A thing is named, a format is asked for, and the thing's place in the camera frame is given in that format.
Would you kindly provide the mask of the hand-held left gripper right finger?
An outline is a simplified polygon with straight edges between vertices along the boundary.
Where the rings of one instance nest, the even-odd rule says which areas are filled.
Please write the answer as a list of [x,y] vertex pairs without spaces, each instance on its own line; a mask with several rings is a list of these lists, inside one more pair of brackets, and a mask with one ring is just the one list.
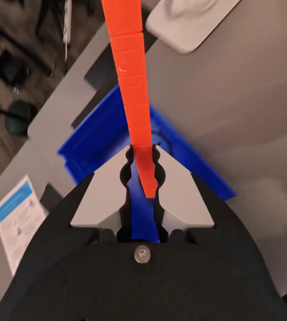
[[215,223],[192,173],[160,146],[155,146],[155,174],[161,169],[158,201],[163,209],[161,226],[167,232],[212,228]]

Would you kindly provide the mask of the printed paper sheet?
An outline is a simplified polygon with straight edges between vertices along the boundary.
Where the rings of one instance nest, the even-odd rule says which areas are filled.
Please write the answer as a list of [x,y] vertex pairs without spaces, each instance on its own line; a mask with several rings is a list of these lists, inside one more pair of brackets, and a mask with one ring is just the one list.
[[0,239],[12,276],[47,214],[28,175],[0,200]]

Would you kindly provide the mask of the white board stand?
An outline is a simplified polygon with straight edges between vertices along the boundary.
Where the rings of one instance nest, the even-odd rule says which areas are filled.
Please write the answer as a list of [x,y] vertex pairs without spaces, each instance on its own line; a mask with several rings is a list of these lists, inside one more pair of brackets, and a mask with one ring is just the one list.
[[189,54],[216,29],[240,0],[161,0],[145,27],[180,54]]

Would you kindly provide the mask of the white power strip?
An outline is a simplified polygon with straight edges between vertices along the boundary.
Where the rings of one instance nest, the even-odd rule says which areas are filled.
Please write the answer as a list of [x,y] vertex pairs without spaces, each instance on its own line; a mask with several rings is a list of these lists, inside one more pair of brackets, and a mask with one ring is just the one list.
[[72,0],[65,0],[63,43],[66,46],[70,44],[71,29],[72,29]]

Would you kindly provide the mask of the blue plastic bin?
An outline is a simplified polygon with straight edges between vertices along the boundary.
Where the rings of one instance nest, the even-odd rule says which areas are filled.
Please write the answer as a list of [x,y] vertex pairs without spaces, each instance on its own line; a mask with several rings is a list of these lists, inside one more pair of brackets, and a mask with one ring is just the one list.
[[[233,188],[152,104],[150,119],[153,144],[160,145],[189,171],[197,174],[223,201],[237,196]],[[85,117],[57,154],[65,160],[66,171],[77,185],[130,144],[121,91],[117,85]],[[132,239],[159,243],[153,217],[154,199],[146,198],[135,162],[131,165],[131,173],[127,185],[132,207]]]

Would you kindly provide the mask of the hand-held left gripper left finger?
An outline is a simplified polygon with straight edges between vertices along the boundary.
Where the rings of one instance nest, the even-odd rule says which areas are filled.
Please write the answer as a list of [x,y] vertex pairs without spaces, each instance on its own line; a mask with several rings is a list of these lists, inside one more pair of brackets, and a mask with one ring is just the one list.
[[132,177],[133,157],[133,147],[124,147],[94,172],[71,220],[72,227],[118,232],[131,226],[132,208],[127,183]]

